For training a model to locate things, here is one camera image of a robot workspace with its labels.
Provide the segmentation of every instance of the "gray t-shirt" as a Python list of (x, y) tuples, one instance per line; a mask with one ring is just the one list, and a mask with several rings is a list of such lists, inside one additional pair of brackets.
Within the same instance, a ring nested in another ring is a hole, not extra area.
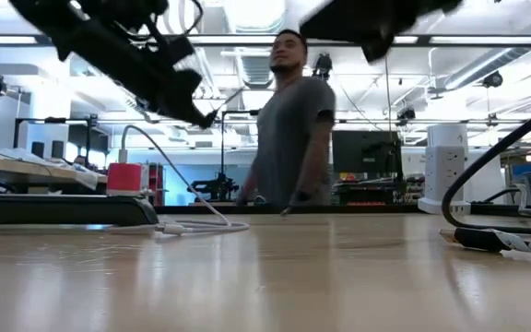
[[(277, 207), (285, 207), (296, 189), (302, 160), (320, 112), (335, 115), (336, 96), (323, 80), (302, 77), (267, 102), (257, 117), (258, 148), (254, 162), (257, 191)], [(309, 205), (329, 202), (329, 179), (325, 169), (323, 183)]]

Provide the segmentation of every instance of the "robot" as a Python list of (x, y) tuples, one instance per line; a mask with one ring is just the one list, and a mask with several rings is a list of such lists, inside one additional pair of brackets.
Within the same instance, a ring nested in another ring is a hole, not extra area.
[[(354, 42), (369, 62), (383, 58), (396, 34), (417, 17), (450, 11), (462, 0), (334, 0), (302, 23), (307, 38)], [(9, 0), (17, 12), (48, 36), (58, 58), (76, 53), (133, 93), (146, 111), (210, 127), (218, 111), (204, 116), (192, 94), (202, 77), (174, 65), (195, 52), (186, 34), (164, 38), (156, 19), (167, 0)], [(143, 26), (150, 36), (137, 35)]]

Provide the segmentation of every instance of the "computer monitor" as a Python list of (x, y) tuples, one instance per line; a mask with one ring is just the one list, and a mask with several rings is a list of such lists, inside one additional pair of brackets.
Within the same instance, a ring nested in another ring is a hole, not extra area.
[(341, 130), (332, 134), (334, 172), (402, 176), (401, 143), (397, 132)]

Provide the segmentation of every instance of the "short black hair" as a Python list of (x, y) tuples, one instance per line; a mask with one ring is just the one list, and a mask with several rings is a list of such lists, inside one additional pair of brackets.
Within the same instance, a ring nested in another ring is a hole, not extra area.
[(309, 45), (308, 43), (306, 42), (306, 38), (304, 38), (304, 36), (302, 36), (299, 32), (295, 31), (295, 30), (292, 30), (292, 29), (283, 29), (282, 31), (278, 32), (277, 35), (276, 35), (276, 38), (283, 35), (283, 34), (291, 34), (291, 35), (294, 35), (296, 36), (298, 39), (301, 40), (301, 43), (302, 43), (302, 46), (304, 47), (304, 54), (308, 54), (308, 49), (309, 49)]

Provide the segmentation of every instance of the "table surface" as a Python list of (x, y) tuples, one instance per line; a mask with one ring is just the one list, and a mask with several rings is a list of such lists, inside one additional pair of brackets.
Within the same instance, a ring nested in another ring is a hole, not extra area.
[(441, 217), (230, 219), (252, 228), (0, 230), (0, 331), (531, 331), (531, 255), (448, 245)]
[[(34, 163), (0, 159), (0, 181), (10, 183), (50, 184), (75, 182), (77, 172), (57, 167), (47, 167)], [(98, 178), (100, 183), (106, 183), (107, 177)]]

